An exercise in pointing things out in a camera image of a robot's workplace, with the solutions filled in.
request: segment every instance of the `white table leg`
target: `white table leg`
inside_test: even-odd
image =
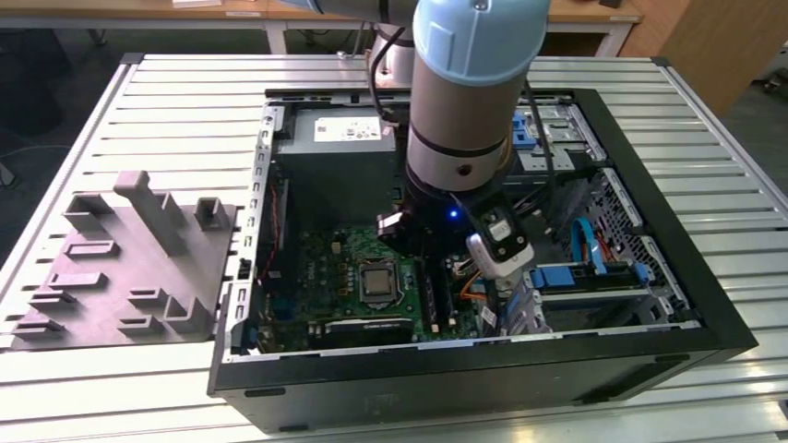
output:
[[[617,57],[620,48],[627,42],[629,31],[632,30],[632,23],[619,23],[611,25],[611,31],[604,34],[603,43],[596,51],[597,57]]]
[[[284,30],[287,25],[283,21],[265,22],[265,34],[268,36],[268,47],[272,54],[287,54],[287,43],[284,41]]]

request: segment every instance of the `wooden desk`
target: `wooden desk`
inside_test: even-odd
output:
[[[312,11],[288,6],[279,0],[267,1],[267,18],[280,22],[285,30],[347,29],[339,27],[348,21],[357,23],[352,18],[315,14]],[[596,56],[615,57],[632,26],[641,19],[643,14],[632,0],[624,0],[617,9],[601,6],[596,0],[552,0],[548,32],[601,34]]]
[[[172,7],[169,0],[0,0],[0,20],[11,17],[231,19],[228,12],[265,18],[267,7],[267,0],[225,0],[223,6],[180,9]]]
[[[616,56],[643,16],[632,0],[619,9],[596,0],[553,0],[549,32],[601,34],[597,56]],[[352,18],[321,16],[277,0],[225,0],[223,6],[175,9],[169,0],[0,0],[0,28],[256,29],[271,52],[287,54],[287,30],[355,30]]]

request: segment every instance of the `light blue robot joint cap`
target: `light blue robot joint cap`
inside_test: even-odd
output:
[[[280,0],[280,2],[301,9],[311,9],[317,14],[323,14],[323,9],[320,9],[320,5],[317,4],[319,0]]]
[[[447,80],[472,87],[517,77],[539,54],[551,0],[421,0],[416,51]]]

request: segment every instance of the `cpu socket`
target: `cpu socket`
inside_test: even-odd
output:
[[[396,301],[399,288],[396,265],[392,261],[363,263],[359,266],[361,284],[359,285],[361,303],[383,308]]]

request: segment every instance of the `motherboard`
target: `motherboard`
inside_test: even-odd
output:
[[[272,337],[261,337],[263,349],[297,352],[333,347],[336,343],[320,344],[328,332],[353,336],[375,327],[395,335],[408,333],[412,342],[477,337],[472,303],[453,304],[455,321],[443,328],[435,317],[423,315],[435,309],[429,305],[435,301],[421,296],[420,264],[379,241],[375,228],[303,232],[297,249],[295,290],[265,296]]]

